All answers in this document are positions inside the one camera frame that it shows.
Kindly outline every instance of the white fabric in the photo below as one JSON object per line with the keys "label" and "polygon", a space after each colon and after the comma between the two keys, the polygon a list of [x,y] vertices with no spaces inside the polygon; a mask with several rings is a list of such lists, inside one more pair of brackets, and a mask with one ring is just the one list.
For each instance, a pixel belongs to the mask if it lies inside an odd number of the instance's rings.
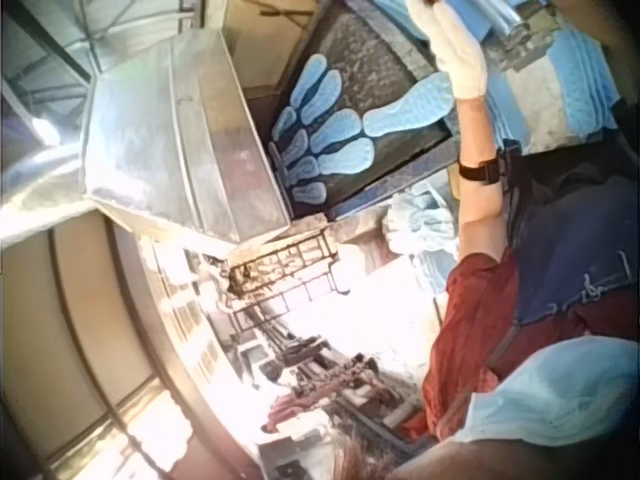
{"label": "white fabric", "polygon": [[429,7],[424,0],[407,0],[413,22],[429,37],[438,68],[449,74],[453,95],[480,97],[487,91],[487,65],[480,44],[458,14],[443,0]]}
{"label": "white fabric", "polygon": [[[442,170],[436,175],[446,174]],[[393,196],[383,220],[383,232],[392,252],[407,255],[444,250],[458,257],[455,218],[432,181],[438,179],[422,180]]]}
{"label": "white fabric", "polygon": [[614,430],[638,391],[640,346],[586,336],[529,357],[498,388],[474,394],[454,441],[559,447]]}

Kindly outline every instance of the worker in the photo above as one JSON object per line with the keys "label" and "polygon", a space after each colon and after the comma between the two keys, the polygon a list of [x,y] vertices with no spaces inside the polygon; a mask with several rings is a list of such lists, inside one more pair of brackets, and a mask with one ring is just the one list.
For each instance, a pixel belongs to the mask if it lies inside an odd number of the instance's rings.
{"label": "worker", "polygon": [[407,6],[450,76],[461,132],[459,261],[425,411],[407,425],[440,443],[388,476],[352,444],[334,478],[640,478],[622,471],[638,466],[637,423],[631,464],[618,457],[638,405],[637,182],[570,188],[508,245],[480,45],[443,0]]}

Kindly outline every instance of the face mask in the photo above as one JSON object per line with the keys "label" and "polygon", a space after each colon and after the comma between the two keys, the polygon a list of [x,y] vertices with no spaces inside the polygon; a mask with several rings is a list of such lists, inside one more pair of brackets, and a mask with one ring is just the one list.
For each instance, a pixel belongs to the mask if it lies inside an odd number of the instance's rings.
{"label": "face mask", "polygon": [[639,348],[596,336],[544,348],[495,391],[472,396],[465,427],[453,440],[559,447],[611,432],[636,399]]}

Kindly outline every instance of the black wristwatch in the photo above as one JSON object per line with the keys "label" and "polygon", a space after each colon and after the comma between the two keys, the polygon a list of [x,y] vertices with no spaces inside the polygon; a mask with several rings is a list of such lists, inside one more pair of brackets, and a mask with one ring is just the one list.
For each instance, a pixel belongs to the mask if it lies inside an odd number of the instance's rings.
{"label": "black wristwatch", "polygon": [[458,166],[460,167],[460,176],[465,180],[472,182],[480,182],[483,185],[493,185],[500,181],[500,163],[498,157],[500,153],[496,154],[496,158],[480,163],[476,168],[467,167],[460,163],[458,160]]}

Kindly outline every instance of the person's hand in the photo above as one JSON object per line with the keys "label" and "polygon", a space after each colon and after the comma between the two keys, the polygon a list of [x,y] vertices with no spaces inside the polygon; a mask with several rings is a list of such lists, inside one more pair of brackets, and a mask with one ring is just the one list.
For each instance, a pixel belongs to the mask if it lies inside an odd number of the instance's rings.
{"label": "person's hand", "polygon": [[429,37],[438,68],[449,74],[458,99],[483,96],[487,91],[487,65],[480,44],[458,14],[444,0],[433,7],[424,0],[407,0],[413,22]]}

